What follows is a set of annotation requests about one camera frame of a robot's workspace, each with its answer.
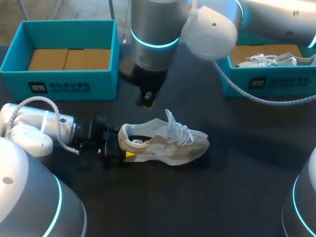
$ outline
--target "shoelace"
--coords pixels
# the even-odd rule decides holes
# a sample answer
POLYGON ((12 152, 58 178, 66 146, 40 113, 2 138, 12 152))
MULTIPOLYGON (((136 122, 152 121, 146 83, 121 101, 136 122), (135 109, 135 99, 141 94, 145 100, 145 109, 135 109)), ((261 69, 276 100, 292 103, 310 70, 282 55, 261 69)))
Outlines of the shoelace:
POLYGON ((263 66, 270 66, 270 65, 276 66, 278 65, 278 62, 275 60, 276 57, 277 56, 275 55, 258 54, 247 59, 250 59, 251 61, 256 62, 256 63, 262 63, 263 66))
POLYGON ((183 126, 180 123, 177 123, 179 129, 180 129, 180 135, 177 139, 173 141, 168 141, 168 143, 176 143, 178 142, 177 146, 185 146, 185 145, 191 145, 194 142, 193 134, 190 129, 188 129, 187 126, 183 126))

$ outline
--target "floor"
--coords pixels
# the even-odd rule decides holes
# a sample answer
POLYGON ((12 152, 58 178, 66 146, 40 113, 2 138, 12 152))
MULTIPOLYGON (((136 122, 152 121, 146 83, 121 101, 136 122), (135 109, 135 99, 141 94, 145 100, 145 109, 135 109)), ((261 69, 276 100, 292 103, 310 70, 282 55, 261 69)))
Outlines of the floor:
MULTIPOLYGON (((108 0, 24 0, 31 20, 111 19, 108 0)), ((119 39, 130 41, 130 0, 113 0, 119 39)), ((0 0, 0 45, 9 45, 24 20, 17 0, 0 0)))

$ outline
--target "white cable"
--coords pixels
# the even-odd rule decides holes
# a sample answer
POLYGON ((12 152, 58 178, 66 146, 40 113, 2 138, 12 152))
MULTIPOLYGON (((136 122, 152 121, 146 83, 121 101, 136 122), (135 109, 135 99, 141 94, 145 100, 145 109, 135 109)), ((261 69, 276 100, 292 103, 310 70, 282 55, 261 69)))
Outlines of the white cable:
POLYGON ((25 7, 24 7, 23 0, 18 0, 18 3, 19 3, 19 5, 20 5, 21 11, 22 11, 22 13, 23 13, 24 19, 25 19, 26 21, 29 21, 30 18, 29 18, 29 16, 28 16, 28 13, 27 13, 25 7))
POLYGON ((20 110, 20 108, 22 108, 22 106, 25 106, 26 104, 28 104, 28 103, 30 103, 30 102, 32 102, 32 101, 36 101, 36 100, 45 101, 45 102, 49 103, 49 104, 53 107, 53 110, 54 110, 54 112, 55 112, 55 114, 56 114, 57 140, 58 140, 59 144, 60 144, 65 150, 79 155, 79 151, 78 151, 77 149, 66 146, 66 144, 65 144, 65 143, 63 142, 63 140, 61 139, 61 132, 60 132, 60 114, 59 114, 59 111, 58 111, 57 106, 56 106, 55 103, 52 102, 50 99, 47 99, 47 98, 42 97, 42 96, 35 96, 35 97, 31 97, 31 98, 29 98, 29 99, 26 99, 25 101, 21 102, 21 103, 15 108, 15 110, 13 111, 12 116, 11 116, 11 118, 10 118, 8 124, 7 124, 6 133, 5 133, 5 138, 7 138, 7 139, 10 138, 10 132, 11 132, 12 124, 13 124, 13 121, 15 120, 16 115, 17 115, 18 111, 20 110))
POLYGON ((234 90, 236 90, 239 94, 241 94, 242 96, 245 96, 255 102, 259 102, 262 104, 266 104, 266 105, 277 105, 277 106, 283 106, 283 105, 296 105, 296 104, 303 104, 303 103, 307 103, 313 100, 316 100, 316 95, 312 95, 310 97, 304 98, 304 99, 300 99, 300 100, 292 100, 292 101, 270 101, 270 100, 263 100, 263 99, 259 99, 253 95, 248 94, 247 92, 243 91, 242 89, 240 89, 237 85, 235 85, 226 75, 225 73, 222 71, 222 69, 218 66, 218 64, 216 63, 215 60, 211 61, 212 64, 214 65, 215 69, 218 71, 218 73, 224 78, 224 80, 228 83, 228 85, 230 85, 234 90))

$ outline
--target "glowing blue ring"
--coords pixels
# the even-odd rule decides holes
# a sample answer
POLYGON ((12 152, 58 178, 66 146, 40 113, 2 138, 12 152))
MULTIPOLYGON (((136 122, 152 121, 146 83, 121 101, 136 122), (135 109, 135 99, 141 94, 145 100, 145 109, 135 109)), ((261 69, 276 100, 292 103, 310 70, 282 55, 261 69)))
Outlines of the glowing blue ring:
POLYGON ((295 183, 294 183, 294 186, 293 186, 293 192, 292 192, 292 195, 293 195, 293 203, 294 203, 294 208, 295 208, 295 211, 296 211, 296 214, 298 216, 298 218, 301 220, 302 224, 305 226, 305 228, 309 231, 309 233, 311 233, 311 235, 313 235, 314 237, 316 237, 316 235, 314 234, 314 232, 306 225, 306 223, 304 222, 303 218, 301 217, 300 213, 298 212, 298 209, 297 209, 297 206, 296 206, 296 202, 295 202, 295 185, 296 185, 296 181, 298 179, 298 176, 295 180, 295 183))
POLYGON ((243 9, 242 9, 242 6, 241 6, 240 2, 238 0, 235 0, 235 2, 237 2, 237 4, 239 5, 239 7, 241 9, 241 15, 243 17, 243 9))
POLYGON ((316 35, 315 35, 313 41, 311 42, 310 46, 308 46, 308 48, 313 48, 313 46, 315 45, 315 43, 316 43, 316 35))
POLYGON ((167 48, 167 47, 169 47, 169 46, 174 45, 174 44, 175 44, 176 42, 178 42, 178 40, 179 40, 179 38, 177 38, 174 42, 171 42, 171 43, 162 44, 162 45, 154 45, 154 44, 149 44, 149 43, 146 43, 146 42, 141 41, 140 39, 138 39, 138 38, 136 37, 136 35, 135 35, 134 32, 132 31, 132 29, 130 29, 130 31, 132 32, 133 37, 134 37, 139 43, 141 43, 141 44, 144 45, 144 46, 150 47, 150 48, 167 48))
POLYGON ((56 181, 57 181, 57 184, 58 184, 58 190, 59 190, 59 200, 58 200, 58 205, 57 205, 57 210, 56 210, 56 214, 54 216, 54 219, 53 221, 50 223, 50 226, 48 227, 47 231, 45 232, 45 234, 43 235, 43 237, 47 237, 51 230, 53 229, 56 221, 57 221, 57 218, 59 216, 59 212, 60 212, 60 208, 61 208, 61 201, 62 201, 62 193, 61 193, 61 187, 60 187, 60 183, 58 181, 58 179, 56 178, 56 176, 54 175, 56 181))

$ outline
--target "teal box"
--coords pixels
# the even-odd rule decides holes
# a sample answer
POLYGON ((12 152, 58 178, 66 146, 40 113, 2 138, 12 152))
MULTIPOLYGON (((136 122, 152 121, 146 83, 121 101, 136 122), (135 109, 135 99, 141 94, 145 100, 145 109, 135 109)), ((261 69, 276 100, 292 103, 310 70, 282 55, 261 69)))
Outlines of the teal box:
MULTIPOLYGON (((246 33, 240 33, 238 36, 237 45, 265 44, 282 44, 282 42, 246 33)), ((301 46, 299 48, 304 58, 316 54, 314 48, 301 46)), ((235 68, 229 56, 217 63, 234 84, 254 96, 316 94, 316 66, 235 68)), ((223 78, 221 78, 221 83, 225 96, 241 96, 223 78)))
POLYGON ((44 96, 53 101, 114 100, 119 71, 115 20, 24 21, 0 68, 14 100, 44 96), (111 49, 108 70, 27 71, 38 48, 111 49))

